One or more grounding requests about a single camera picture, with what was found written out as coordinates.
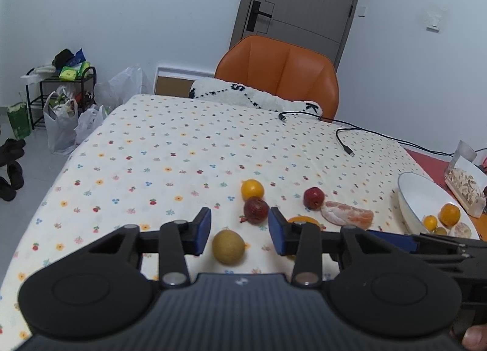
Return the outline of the person's right hand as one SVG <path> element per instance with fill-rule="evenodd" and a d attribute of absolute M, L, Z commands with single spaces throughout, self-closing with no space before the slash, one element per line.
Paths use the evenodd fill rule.
<path fill-rule="evenodd" d="M 470 327 L 464 334 L 461 345 L 470 351 L 487 350 L 487 324 Z"/>

